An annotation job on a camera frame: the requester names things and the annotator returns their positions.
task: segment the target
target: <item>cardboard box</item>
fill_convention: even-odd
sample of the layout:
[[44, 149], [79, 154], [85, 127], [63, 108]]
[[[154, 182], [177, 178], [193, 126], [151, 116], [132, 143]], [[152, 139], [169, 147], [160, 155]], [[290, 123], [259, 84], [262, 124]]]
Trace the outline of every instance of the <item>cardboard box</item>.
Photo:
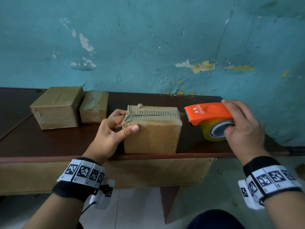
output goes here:
[[108, 92], [88, 91], [79, 108], [81, 121], [99, 123], [107, 118]]
[[123, 128], [140, 131], [124, 140], [125, 154], [175, 154], [182, 122], [177, 108], [128, 105]]
[[83, 87], [51, 87], [30, 109], [41, 129], [78, 127], [78, 108]]

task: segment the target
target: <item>packing tape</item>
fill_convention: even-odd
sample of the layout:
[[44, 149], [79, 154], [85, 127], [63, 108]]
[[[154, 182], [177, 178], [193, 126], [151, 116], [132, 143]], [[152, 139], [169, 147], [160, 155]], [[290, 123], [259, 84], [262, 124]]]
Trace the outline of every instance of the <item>packing tape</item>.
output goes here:
[[199, 126], [203, 132], [204, 137], [210, 141], [225, 140], [224, 130], [227, 125], [233, 125], [232, 119], [211, 119], [201, 121]]

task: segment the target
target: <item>yellow paint patch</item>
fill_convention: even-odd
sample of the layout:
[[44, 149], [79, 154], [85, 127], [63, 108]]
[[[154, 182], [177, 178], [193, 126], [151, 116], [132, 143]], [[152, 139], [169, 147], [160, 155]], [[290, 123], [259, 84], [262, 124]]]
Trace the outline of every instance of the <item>yellow paint patch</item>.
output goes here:
[[195, 74], [198, 74], [201, 71], [210, 71], [215, 69], [215, 63], [210, 64], [209, 61], [203, 61], [202, 64], [191, 65], [189, 60], [183, 63], [176, 63], [176, 67], [187, 67], [190, 68]]
[[201, 71], [211, 71], [215, 69], [215, 63], [210, 64], [209, 61], [204, 61], [202, 64], [197, 64], [190, 67], [195, 74], [198, 74]]
[[256, 70], [255, 67], [250, 67], [248, 65], [244, 65], [244, 66], [227, 66], [224, 69], [225, 70], [233, 69], [233, 70], [236, 70], [236, 71], [253, 71], [253, 70]]
[[282, 74], [282, 77], [286, 77], [289, 74], [290, 70], [285, 70]]

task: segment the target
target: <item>wristband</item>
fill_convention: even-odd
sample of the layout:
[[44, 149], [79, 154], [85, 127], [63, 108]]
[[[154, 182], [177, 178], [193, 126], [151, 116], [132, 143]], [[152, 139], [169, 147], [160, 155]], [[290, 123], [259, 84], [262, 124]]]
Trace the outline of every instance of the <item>wristband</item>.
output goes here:
[[105, 176], [105, 169], [89, 158], [73, 159], [58, 178], [52, 192], [64, 198], [83, 202], [94, 194]]
[[302, 192], [302, 185], [274, 158], [257, 157], [243, 168], [247, 178], [238, 185], [249, 208], [262, 209], [263, 202], [278, 193]]

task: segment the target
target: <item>wire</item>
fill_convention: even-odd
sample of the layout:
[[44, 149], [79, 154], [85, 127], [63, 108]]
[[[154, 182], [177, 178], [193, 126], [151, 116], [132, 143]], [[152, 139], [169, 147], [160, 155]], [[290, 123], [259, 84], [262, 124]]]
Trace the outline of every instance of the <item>wire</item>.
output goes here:
[[82, 215], [90, 206], [92, 206], [93, 204], [96, 204], [96, 202], [93, 202], [93, 203], [91, 203], [89, 206], [87, 206], [86, 209], [83, 210], [83, 212], [81, 213], [81, 215]]

